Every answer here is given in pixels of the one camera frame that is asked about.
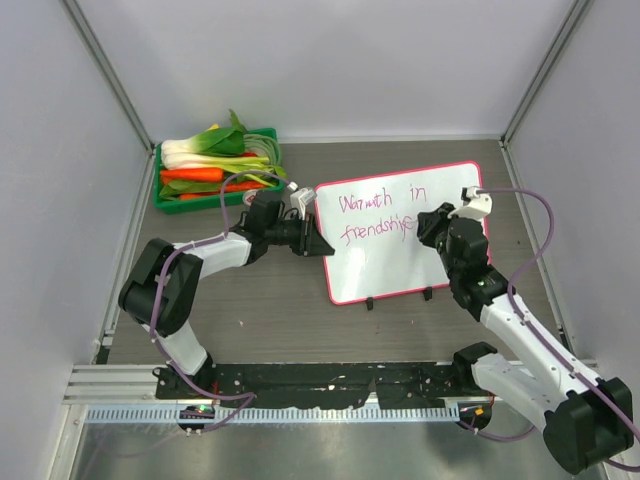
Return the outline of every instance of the green leaf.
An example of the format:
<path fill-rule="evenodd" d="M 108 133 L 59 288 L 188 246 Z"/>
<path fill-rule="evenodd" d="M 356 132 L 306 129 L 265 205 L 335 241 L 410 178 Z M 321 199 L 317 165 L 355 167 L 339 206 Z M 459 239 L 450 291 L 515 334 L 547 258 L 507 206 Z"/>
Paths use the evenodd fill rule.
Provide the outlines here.
<path fill-rule="evenodd" d="M 275 173 L 279 177 L 287 178 L 287 172 L 285 172 L 284 168 L 282 168 L 280 165 L 276 165 L 273 167 L 273 173 Z"/>
<path fill-rule="evenodd" d="M 231 125 L 233 125 L 234 127 L 236 127 L 238 130 L 240 130 L 242 132 L 242 134 L 244 135 L 245 133 L 249 133 L 249 130 L 247 130 L 247 127 L 245 127 L 242 122 L 240 122 L 240 119 L 238 118 L 238 115 L 236 115 L 236 112 L 234 112 L 233 110 L 229 109 L 229 119 L 231 120 Z"/>
<path fill-rule="evenodd" d="M 192 153 L 200 155 L 241 155 L 245 152 L 244 135 L 237 127 L 216 128 L 189 139 Z"/>

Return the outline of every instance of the green basket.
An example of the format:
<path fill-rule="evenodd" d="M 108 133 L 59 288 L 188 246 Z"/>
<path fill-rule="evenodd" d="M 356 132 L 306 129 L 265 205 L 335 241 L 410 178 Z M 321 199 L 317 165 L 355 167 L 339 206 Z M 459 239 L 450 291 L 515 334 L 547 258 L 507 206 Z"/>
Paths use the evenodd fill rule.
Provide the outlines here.
<path fill-rule="evenodd" d="M 278 135 L 274 128 L 260 128 L 258 130 L 251 130 L 251 133 L 258 135 L 264 135 L 271 137 L 274 140 L 278 140 Z M 210 197 L 194 198 L 193 200 L 163 200 L 160 198 L 160 190 L 162 189 L 162 182 L 160 181 L 160 170 L 163 170 L 162 166 L 162 144 L 156 146 L 156 166 L 153 176 L 153 205 L 167 214 L 195 212 L 196 210 L 204 210 L 205 208 L 218 208 L 220 207 L 220 195 L 211 195 Z M 279 192 L 284 188 L 284 182 L 278 182 L 275 187 L 265 188 L 264 190 L 271 190 L 273 192 Z M 231 192 L 224 196 L 225 205 L 239 205 L 242 203 L 242 196 L 244 192 Z"/>

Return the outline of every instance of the gray tabletop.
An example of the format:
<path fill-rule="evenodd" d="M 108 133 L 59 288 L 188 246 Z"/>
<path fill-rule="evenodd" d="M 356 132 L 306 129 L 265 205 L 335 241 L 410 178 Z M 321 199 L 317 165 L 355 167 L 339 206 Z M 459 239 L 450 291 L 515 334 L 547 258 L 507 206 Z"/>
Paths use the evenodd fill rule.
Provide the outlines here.
<path fill-rule="evenodd" d="M 484 185 L 511 186 L 497 141 L 431 141 L 285 145 L 284 166 L 299 185 L 475 160 Z M 230 208 L 232 219 L 244 207 Z M 139 254 L 154 237 L 186 242 L 222 229 L 218 209 L 165 215 L 151 202 L 137 245 Z M 509 276 L 532 256 L 515 196 L 494 197 L 489 217 L 493 264 Z M 538 319 L 556 332 L 540 273 L 533 269 L 518 291 Z M 286 247 L 272 247 L 254 265 L 203 279 L 191 324 L 217 362 L 445 361 L 478 341 L 487 341 L 513 358 L 497 337 L 476 323 L 448 289 L 402 295 L 364 304 L 336 306 L 329 301 L 321 258 L 301 258 Z M 159 363 L 155 347 L 140 326 L 121 315 L 109 363 Z"/>

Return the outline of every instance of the white wall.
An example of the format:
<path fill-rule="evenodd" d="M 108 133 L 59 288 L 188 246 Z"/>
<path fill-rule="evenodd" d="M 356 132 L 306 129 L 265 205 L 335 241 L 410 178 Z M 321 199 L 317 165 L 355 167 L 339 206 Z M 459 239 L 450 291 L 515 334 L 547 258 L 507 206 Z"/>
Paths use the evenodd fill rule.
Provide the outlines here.
<path fill-rule="evenodd" d="M 572 0 L 81 0 L 155 140 L 501 134 Z"/>
<path fill-rule="evenodd" d="M 0 478 L 45 478 L 145 154 L 58 2 L 0 18 Z"/>
<path fill-rule="evenodd" d="M 640 412 L 640 2 L 594 2 L 513 142 L 557 214 L 550 262 L 580 355 Z M 536 232 L 546 235 L 542 211 Z"/>

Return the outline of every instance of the whiteboard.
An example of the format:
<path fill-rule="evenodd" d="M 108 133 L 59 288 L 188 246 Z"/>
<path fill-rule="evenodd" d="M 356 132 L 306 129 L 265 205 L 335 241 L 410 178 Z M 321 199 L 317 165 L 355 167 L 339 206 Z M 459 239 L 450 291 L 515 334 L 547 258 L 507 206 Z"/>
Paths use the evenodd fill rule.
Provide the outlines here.
<path fill-rule="evenodd" d="M 462 188 L 470 186 L 482 186 L 472 161 L 319 185 L 318 227 L 336 251 L 324 257 L 331 301 L 344 305 L 448 285 L 435 249 L 418 241 L 417 216 L 443 202 L 462 205 Z"/>

